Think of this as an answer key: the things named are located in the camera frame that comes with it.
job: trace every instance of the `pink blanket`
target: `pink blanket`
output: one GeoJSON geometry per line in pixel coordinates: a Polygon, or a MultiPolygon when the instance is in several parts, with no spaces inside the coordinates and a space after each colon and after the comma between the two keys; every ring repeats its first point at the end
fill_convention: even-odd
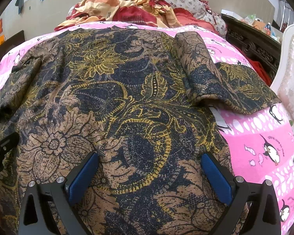
{"type": "MultiPolygon", "coordinates": [[[[37,43],[64,31],[78,28],[102,29],[113,25],[163,31],[173,37],[176,33],[196,31],[203,38],[214,62],[241,63],[251,67],[242,54],[228,42],[198,26],[155,28],[121,22],[93,22],[42,35],[13,48],[0,62],[0,89],[8,79],[12,67],[37,43]]],[[[234,174],[254,183],[262,183],[265,179],[272,181],[281,210],[281,234],[284,235],[294,222],[294,135],[288,113],[282,104],[273,105],[250,116],[234,114],[222,106],[210,109],[221,134],[229,144],[234,174]]]]}

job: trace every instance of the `black bracket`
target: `black bracket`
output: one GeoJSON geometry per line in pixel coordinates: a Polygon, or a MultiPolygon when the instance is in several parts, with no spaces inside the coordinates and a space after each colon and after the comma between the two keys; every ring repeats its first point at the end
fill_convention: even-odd
{"type": "Polygon", "coordinates": [[[3,170],[2,161],[6,153],[18,145],[20,136],[17,132],[10,134],[0,141],[0,172],[3,170]]]}
{"type": "Polygon", "coordinates": [[[69,235],[92,235],[71,206],[82,199],[98,165],[99,156],[91,152],[67,177],[58,177],[53,183],[29,182],[22,202],[18,234],[61,234],[48,203],[54,202],[69,235]]]}
{"type": "Polygon", "coordinates": [[[201,156],[201,167],[218,199],[228,205],[209,235],[231,235],[246,202],[251,206],[240,235],[281,234],[277,196],[270,180],[258,184],[235,177],[211,153],[201,156]]]}

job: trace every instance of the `red fabric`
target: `red fabric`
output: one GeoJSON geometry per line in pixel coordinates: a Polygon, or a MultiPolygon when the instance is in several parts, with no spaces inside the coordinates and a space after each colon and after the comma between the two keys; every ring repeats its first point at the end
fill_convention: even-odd
{"type": "Polygon", "coordinates": [[[187,26],[187,25],[200,26],[210,32],[213,32],[219,35],[219,32],[214,28],[212,24],[204,20],[194,18],[194,16],[189,11],[183,8],[175,8],[173,11],[175,13],[177,20],[183,26],[187,26]]]}
{"type": "Polygon", "coordinates": [[[146,22],[147,26],[157,27],[157,18],[141,8],[135,6],[121,7],[113,16],[113,21],[121,21],[122,16],[138,16],[140,15],[146,22]]]}
{"type": "Polygon", "coordinates": [[[61,26],[57,26],[57,27],[54,29],[54,31],[56,32],[56,31],[59,31],[59,30],[65,29],[65,28],[69,28],[69,27],[71,27],[71,26],[75,26],[75,24],[67,25],[67,26],[65,26],[64,28],[62,28],[61,26]]]}
{"type": "Polygon", "coordinates": [[[165,0],[149,0],[150,6],[155,6],[156,4],[159,4],[161,6],[167,5],[168,7],[171,7],[171,5],[167,3],[165,0]]]}
{"type": "Polygon", "coordinates": [[[66,20],[77,18],[77,17],[89,17],[89,14],[85,12],[78,12],[72,16],[66,17],[66,20]]]}
{"type": "Polygon", "coordinates": [[[193,17],[193,14],[192,14],[192,13],[190,13],[188,10],[185,10],[185,9],[183,9],[183,8],[175,8],[175,9],[173,10],[173,12],[174,12],[174,13],[184,13],[184,14],[187,15],[187,16],[193,17]]]}
{"type": "Polygon", "coordinates": [[[272,80],[269,78],[268,74],[266,73],[266,71],[264,70],[264,68],[262,67],[260,62],[257,61],[253,61],[251,59],[249,59],[242,50],[240,50],[238,47],[234,46],[238,51],[240,51],[240,53],[247,59],[247,61],[252,65],[252,67],[254,68],[254,70],[257,72],[257,74],[262,78],[262,80],[268,85],[271,86],[272,84],[272,80]]]}
{"type": "Polygon", "coordinates": [[[77,4],[74,6],[74,9],[72,10],[71,16],[66,17],[66,20],[72,19],[72,15],[74,15],[74,14],[76,13],[76,9],[75,9],[75,8],[79,8],[79,7],[80,7],[80,4],[77,3],[77,4]]]}

